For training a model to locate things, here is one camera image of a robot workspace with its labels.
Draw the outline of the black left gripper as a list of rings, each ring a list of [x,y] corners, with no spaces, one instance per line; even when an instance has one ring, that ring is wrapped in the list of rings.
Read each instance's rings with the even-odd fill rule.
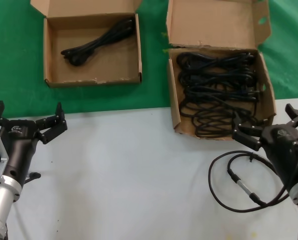
[[[56,106],[53,116],[37,120],[8,120],[2,118],[5,104],[0,100],[0,125],[7,133],[8,161],[3,175],[16,180],[21,186],[25,184],[38,140],[47,144],[64,133],[67,121],[62,104]]]

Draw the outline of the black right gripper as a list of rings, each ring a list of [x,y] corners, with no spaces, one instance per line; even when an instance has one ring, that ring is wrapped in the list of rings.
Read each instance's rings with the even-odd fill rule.
[[[290,118],[286,124],[275,124],[263,129],[261,126],[242,125],[237,112],[232,116],[232,139],[258,151],[261,146],[286,190],[298,183],[298,109],[286,104],[285,112]]]

